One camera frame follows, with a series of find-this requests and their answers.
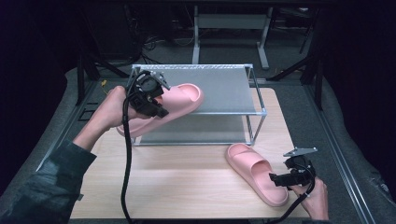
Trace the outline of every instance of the wooden tabletop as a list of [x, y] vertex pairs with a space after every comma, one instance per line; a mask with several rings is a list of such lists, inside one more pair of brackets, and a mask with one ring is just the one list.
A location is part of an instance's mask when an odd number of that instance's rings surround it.
[[[276, 94], [261, 89], [267, 117], [253, 148], [276, 174], [286, 174], [283, 153], [294, 149]], [[257, 94], [254, 102], [258, 105]], [[260, 118], [252, 118], [252, 125]], [[134, 147], [126, 203], [132, 218], [280, 217], [296, 200], [293, 192], [282, 207], [264, 203], [225, 160], [228, 146]], [[105, 133], [84, 176], [71, 218], [124, 218], [120, 193], [125, 169], [125, 140], [115, 129]], [[299, 205], [290, 217], [308, 217]]]

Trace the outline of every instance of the slide sandal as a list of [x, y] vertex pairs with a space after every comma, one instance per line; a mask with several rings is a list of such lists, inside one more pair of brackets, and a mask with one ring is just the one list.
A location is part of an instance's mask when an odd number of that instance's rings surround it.
[[227, 162], [240, 174], [268, 205], [277, 207], [288, 201], [288, 191], [277, 187], [270, 179], [273, 172], [271, 164], [253, 148], [237, 143], [231, 145], [226, 153]]
[[[202, 90], [190, 83], [171, 87], [171, 90], [163, 90], [158, 102], [163, 105], [169, 114], [163, 117], [150, 119], [131, 119], [129, 120], [129, 131], [131, 137], [138, 137], [149, 133], [165, 123], [189, 114], [198, 108], [204, 101]], [[124, 136], [123, 125], [117, 127], [117, 131]]]

